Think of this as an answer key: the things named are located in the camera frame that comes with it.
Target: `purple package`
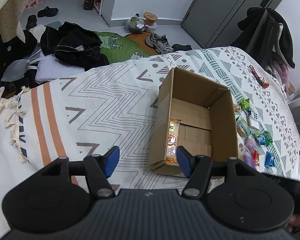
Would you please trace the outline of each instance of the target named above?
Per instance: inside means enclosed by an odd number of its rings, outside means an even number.
[[[251,155],[254,154],[254,152],[257,148],[256,141],[251,136],[249,136],[249,138],[247,139],[247,141],[245,143],[245,146],[246,146],[246,148],[248,149],[248,151],[250,152]]]

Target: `rug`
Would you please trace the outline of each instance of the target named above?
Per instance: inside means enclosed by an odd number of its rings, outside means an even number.
[[[109,64],[128,59],[140,59],[153,54],[145,51],[134,40],[117,33],[95,32],[101,39],[101,53],[107,56]]]
[[[149,47],[145,42],[146,37],[150,35],[151,33],[143,32],[142,34],[128,34],[125,37],[134,40],[137,44],[141,46],[142,49],[144,49],[144,51],[146,51],[150,55],[159,55],[159,53],[157,53],[155,49]]]

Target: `black jacket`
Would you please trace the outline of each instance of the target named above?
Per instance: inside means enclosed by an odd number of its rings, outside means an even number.
[[[282,33],[279,39],[279,48],[287,61],[287,63],[290,65],[291,68],[295,68],[295,63],[293,62],[293,44],[292,44],[292,38],[291,34],[288,28],[288,25],[286,21],[283,19],[283,17],[277,13],[275,10],[270,8],[249,8],[247,11],[247,17],[238,22],[238,27],[243,32],[240,34],[240,36],[231,44],[231,46],[243,49],[246,51],[249,43],[251,42],[251,39],[257,29],[257,26],[264,15],[264,12],[266,10],[266,13],[268,14],[267,21],[265,22],[261,32],[258,34],[258,38],[255,42],[256,45],[254,47],[253,52],[249,52],[250,56],[253,58],[257,58],[256,55],[258,55],[262,42],[264,39],[270,38],[266,36],[266,25],[267,23],[271,22],[274,24],[274,26],[279,23],[283,24]]]

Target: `candy wrapper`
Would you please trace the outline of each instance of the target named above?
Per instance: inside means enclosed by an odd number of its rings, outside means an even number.
[[[254,111],[247,111],[247,122],[251,129],[258,132],[260,130],[259,117]]]
[[[239,135],[241,137],[247,138],[251,134],[247,122],[244,120],[242,116],[237,117],[236,122],[237,122],[237,132],[239,133]]]
[[[168,142],[167,142],[166,161],[176,165],[178,164],[177,156],[176,156],[176,147],[178,141],[179,124],[181,123],[181,121],[182,120],[179,119],[170,119]]]
[[[250,152],[251,155],[254,154],[254,152],[257,148],[257,144],[256,144],[256,141],[254,140],[254,138],[251,135],[246,140],[245,147],[248,149],[248,151]]]
[[[233,110],[235,110],[236,112],[241,112],[241,106],[233,104]]]
[[[250,167],[256,170],[256,165],[254,161],[252,160],[251,154],[248,152],[246,147],[243,146],[243,144],[239,144],[239,152],[238,157],[240,160],[242,160],[244,163],[248,164]]]
[[[271,134],[268,131],[264,131],[263,133],[255,133],[255,138],[259,144],[269,146],[272,143]]]
[[[241,99],[240,100],[240,105],[241,105],[241,109],[242,110],[251,110],[250,108],[250,99],[247,98],[247,99]]]
[[[266,152],[265,167],[275,167],[275,155],[271,152]]]
[[[259,152],[257,150],[255,150],[253,155],[252,155],[252,161],[254,162],[254,164],[256,166],[260,167],[260,165],[259,165]]]

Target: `blue gripper pad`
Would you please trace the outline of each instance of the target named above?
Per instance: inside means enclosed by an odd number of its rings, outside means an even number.
[[[194,171],[191,167],[193,159],[194,157],[184,147],[177,147],[177,162],[186,178],[190,178]]]
[[[102,170],[106,178],[111,177],[120,158],[120,148],[113,146],[108,152],[102,156]]]

